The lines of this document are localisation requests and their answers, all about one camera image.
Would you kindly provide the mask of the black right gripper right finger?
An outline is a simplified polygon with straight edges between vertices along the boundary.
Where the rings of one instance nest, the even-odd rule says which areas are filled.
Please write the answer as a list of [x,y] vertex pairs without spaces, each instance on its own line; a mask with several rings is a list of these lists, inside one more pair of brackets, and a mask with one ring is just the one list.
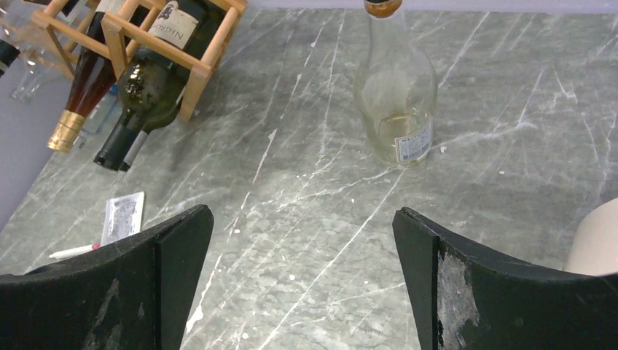
[[392,222],[422,349],[615,349],[617,275],[499,252],[404,207]]

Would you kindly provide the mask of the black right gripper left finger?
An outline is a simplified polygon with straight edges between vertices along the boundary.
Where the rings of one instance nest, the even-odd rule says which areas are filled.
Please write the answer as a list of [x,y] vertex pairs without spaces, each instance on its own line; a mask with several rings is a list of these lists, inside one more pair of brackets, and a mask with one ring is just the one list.
[[1,276],[3,349],[178,349],[214,227],[194,206],[127,238]]

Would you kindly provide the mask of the dark green wine bottle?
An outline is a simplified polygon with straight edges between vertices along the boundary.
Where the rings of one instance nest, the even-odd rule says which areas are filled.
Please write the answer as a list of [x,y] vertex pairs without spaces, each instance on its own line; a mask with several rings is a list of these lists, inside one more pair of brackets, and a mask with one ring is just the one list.
[[[183,53],[200,58],[224,16],[224,10],[209,1],[168,1],[148,32]],[[94,163],[120,170],[148,122],[172,121],[189,73],[189,69],[153,49],[140,47],[117,83],[122,114]]]

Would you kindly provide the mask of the clear round glass bottle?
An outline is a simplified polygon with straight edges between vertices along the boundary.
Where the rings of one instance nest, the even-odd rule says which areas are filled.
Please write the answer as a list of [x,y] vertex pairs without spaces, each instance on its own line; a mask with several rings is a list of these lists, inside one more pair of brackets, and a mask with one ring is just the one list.
[[437,77],[407,33],[401,1],[365,1],[369,49],[353,97],[377,158],[390,166],[421,162],[432,145]]

